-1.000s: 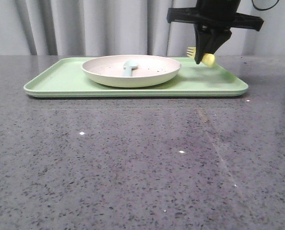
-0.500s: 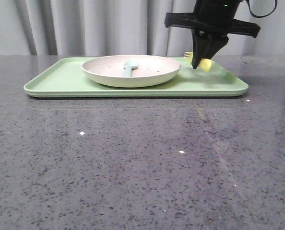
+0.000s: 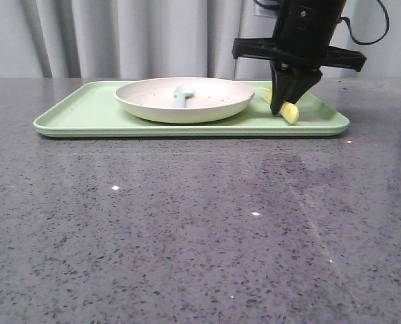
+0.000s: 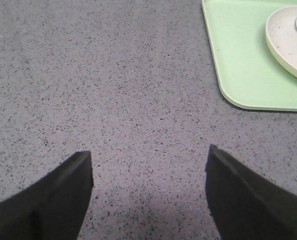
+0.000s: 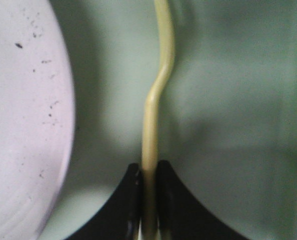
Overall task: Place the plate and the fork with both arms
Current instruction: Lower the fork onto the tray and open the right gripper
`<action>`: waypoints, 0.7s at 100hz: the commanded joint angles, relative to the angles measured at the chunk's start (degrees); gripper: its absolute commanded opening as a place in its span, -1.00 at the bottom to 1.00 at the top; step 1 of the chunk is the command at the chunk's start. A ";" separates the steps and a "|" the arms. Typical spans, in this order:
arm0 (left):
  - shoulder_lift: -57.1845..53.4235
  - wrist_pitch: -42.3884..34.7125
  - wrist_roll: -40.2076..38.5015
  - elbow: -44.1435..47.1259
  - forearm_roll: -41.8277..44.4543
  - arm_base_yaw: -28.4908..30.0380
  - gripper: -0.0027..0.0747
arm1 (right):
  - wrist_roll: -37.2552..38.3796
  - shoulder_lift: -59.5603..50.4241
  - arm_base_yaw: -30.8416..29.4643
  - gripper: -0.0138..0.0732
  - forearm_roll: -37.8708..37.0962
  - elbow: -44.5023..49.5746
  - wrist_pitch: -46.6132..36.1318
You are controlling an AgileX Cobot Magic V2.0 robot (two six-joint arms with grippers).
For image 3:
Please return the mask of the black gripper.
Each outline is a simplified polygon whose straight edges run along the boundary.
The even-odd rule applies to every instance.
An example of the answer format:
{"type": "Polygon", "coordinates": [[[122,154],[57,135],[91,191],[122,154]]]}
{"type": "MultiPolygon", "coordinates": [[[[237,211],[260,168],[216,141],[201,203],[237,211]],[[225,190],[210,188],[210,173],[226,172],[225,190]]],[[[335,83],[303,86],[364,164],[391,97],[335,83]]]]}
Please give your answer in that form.
{"type": "Polygon", "coordinates": [[[345,3],[282,1],[271,37],[234,39],[234,59],[270,61],[272,114],[277,115],[285,102],[295,104],[320,81],[321,70],[312,68],[362,70],[366,62],[362,53],[330,45],[345,3]]]}

